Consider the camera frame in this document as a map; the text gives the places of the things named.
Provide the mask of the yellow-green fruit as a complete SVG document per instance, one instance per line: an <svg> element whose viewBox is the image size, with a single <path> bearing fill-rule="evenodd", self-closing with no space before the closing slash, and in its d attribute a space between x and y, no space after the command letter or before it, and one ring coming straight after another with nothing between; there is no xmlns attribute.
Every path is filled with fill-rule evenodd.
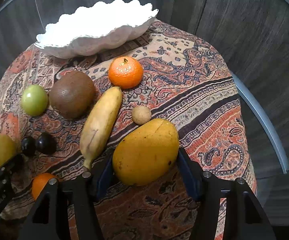
<svg viewBox="0 0 289 240"><path fill-rule="evenodd" d="M0 167L16 154L16 143L8 135L0 134Z"/></svg>

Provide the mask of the dark plum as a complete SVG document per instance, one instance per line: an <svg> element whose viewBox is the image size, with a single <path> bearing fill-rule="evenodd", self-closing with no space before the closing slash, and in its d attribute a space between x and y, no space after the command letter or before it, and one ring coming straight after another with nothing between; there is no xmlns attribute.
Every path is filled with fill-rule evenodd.
<svg viewBox="0 0 289 240"><path fill-rule="evenodd" d="M21 140L21 152L25 156L31 158L35 155L36 146L35 146L35 139L31 136L23 137Z"/></svg>
<svg viewBox="0 0 289 240"><path fill-rule="evenodd" d="M48 133L42 132L35 140L36 150L45 155L51 155L57 150L55 139Z"/></svg>

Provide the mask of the green round fruit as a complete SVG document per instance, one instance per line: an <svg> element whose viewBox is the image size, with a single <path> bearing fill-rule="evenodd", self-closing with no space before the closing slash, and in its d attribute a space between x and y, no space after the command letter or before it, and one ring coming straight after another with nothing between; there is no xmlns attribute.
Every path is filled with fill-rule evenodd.
<svg viewBox="0 0 289 240"><path fill-rule="evenodd" d="M48 106L48 94L40 85L29 85L22 94L21 107L30 116L41 115Z"/></svg>

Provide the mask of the yellow banana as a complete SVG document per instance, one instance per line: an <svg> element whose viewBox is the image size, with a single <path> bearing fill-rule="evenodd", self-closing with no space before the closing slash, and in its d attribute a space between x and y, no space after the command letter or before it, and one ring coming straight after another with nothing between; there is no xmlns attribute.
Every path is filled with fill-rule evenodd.
<svg viewBox="0 0 289 240"><path fill-rule="evenodd" d="M110 137L121 103L121 89L111 87L103 93L87 117L79 146L84 157L84 167L88 170Z"/></svg>

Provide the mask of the large yellow mango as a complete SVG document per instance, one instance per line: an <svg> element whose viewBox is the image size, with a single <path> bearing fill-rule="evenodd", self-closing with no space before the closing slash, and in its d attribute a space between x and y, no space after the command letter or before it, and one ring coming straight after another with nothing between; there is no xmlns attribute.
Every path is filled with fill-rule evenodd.
<svg viewBox="0 0 289 240"><path fill-rule="evenodd" d="M168 120L153 119L117 145L112 158L113 169L125 185L147 185L169 171L178 150L176 127Z"/></svg>

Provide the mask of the small tan round fruit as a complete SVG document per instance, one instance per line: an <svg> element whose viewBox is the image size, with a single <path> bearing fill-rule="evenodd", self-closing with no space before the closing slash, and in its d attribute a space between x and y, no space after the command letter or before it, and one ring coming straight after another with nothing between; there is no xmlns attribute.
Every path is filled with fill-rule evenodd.
<svg viewBox="0 0 289 240"><path fill-rule="evenodd" d="M146 106L136 106L132 109L131 117L134 123L143 125L151 120L152 113Z"/></svg>

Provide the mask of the orange mandarin at front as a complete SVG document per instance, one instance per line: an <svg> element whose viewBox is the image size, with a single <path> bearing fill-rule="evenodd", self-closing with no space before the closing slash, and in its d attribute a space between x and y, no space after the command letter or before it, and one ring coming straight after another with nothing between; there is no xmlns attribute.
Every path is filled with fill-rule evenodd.
<svg viewBox="0 0 289 240"><path fill-rule="evenodd" d="M37 175L32 181L32 196L34 200L37 200L39 194L48 183L48 181L52 178L58 179L57 176L51 173L42 173Z"/></svg>

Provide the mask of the patterned paisley tablecloth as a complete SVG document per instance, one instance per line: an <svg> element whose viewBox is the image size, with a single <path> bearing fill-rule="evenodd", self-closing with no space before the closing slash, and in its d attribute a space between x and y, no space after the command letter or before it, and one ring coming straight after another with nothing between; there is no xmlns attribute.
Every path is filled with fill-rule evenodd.
<svg viewBox="0 0 289 240"><path fill-rule="evenodd" d="M0 134L19 145L26 135L36 138L48 132L57 151L29 158L23 175L14 178L16 194L1 214L0 239L18 238L34 204L32 180L38 174L52 173L65 181L75 179L84 168L79 141L89 113L66 120L49 107L43 115L30 117L20 106L23 90L37 84L49 92L63 75L79 70L93 80L99 98L112 86L108 69L119 54L137 59L144 75L136 88L123 90L108 147L138 127L131 111L144 105L152 118L175 125L181 146L204 170L227 180L242 177L256 193L238 92L220 53L203 39L158 20L137 41L140 45L131 42L114 52L68 60L31 45L9 63L0 80ZM199 204L187 196L177 167L142 187L114 179L104 199L95 204L105 239L189 239Z"/></svg>

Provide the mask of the brown round fruit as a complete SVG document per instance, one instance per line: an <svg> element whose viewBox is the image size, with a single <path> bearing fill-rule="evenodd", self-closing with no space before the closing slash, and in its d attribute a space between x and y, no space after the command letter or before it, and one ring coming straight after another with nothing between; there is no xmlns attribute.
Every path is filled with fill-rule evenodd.
<svg viewBox="0 0 289 240"><path fill-rule="evenodd" d="M92 79L74 70L55 82L49 92L49 104L65 119L76 119L85 113L96 95Z"/></svg>

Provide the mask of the orange mandarin near bowl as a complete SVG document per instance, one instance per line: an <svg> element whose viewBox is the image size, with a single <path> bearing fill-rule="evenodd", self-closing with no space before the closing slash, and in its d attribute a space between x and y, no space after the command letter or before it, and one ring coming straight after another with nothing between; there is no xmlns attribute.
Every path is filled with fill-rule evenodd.
<svg viewBox="0 0 289 240"><path fill-rule="evenodd" d="M142 80L143 67L133 57L121 56L112 61L108 70L108 77L114 86L121 89L136 87Z"/></svg>

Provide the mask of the white scalloped bowl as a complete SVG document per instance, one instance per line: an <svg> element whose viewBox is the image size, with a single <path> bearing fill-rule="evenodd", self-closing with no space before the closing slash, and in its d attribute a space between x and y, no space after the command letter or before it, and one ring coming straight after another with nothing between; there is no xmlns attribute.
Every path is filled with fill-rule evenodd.
<svg viewBox="0 0 289 240"><path fill-rule="evenodd" d="M36 36L34 46L60 59L90 56L118 48L143 35L158 15L151 3L139 0L111 3L98 1L92 7L79 7L73 14L62 14Z"/></svg>

